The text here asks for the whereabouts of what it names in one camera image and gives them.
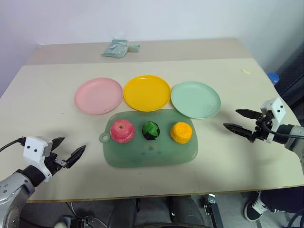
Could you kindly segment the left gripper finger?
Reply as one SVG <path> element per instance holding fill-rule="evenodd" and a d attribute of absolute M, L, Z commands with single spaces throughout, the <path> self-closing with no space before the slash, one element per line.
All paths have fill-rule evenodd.
<path fill-rule="evenodd" d="M 85 149 L 86 149 L 86 145 L 77 148 L 67 160 L 64 160 L 65 162 L 64 168 L 67 169 L 71 168 L 80 159 Z"/>
<path fill-rule="evenodd" d="M 64 139 L 65 139 L 64 137 L 57 137 L 53 139 L 51 151 L 54 151 L 64 141 Z"/>

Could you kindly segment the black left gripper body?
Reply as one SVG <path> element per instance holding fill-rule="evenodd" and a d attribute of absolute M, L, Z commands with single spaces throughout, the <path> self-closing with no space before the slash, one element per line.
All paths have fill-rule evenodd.
<path fill-rule="evenodd" d="M 52 176 L 54 176 L 62 168 L 67 167 L 67 163 L 62 160 L 58 161 L 57 154 L 53 152 L 51 152 L 50 155 L 45 158 L 44 164 Z"/>

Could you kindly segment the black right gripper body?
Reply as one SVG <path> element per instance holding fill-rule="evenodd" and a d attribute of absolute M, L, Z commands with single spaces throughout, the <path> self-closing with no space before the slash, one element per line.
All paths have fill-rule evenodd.
<path fill-rule="evenodd" d="M 249 138 L 250 142 L 254 142 L 255 139 L 266 140 L 269 131 L 272 128 L 272 120 L 265 114 L 261 114 L 256 118 L 255 130 Z"/>

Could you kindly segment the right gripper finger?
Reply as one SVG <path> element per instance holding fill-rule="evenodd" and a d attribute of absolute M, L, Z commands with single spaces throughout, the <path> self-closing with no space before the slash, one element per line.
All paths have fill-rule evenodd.
<path fill-rule="evenodd" d="M 236 112 L 245 118 L 258 120 L 262 113 L 249 109 L 237 109 Z"/>
<path fill-rule="evenodd" d="M 255 138 L 253 136 L 253 133 L 252 131 L 248 130 L 248 129 L 245 129 L 243 128 L 242 126 L 240 125 L 237 125 L 237 124 L 231 124 L 231 123 L 223 123 L 223 125 L 231 132 L 239 135 L 239 136 L 242 136 L 242 137 L 245 137 L 247 138 L 250 142 L 254 142 L 255 141 Z"/>

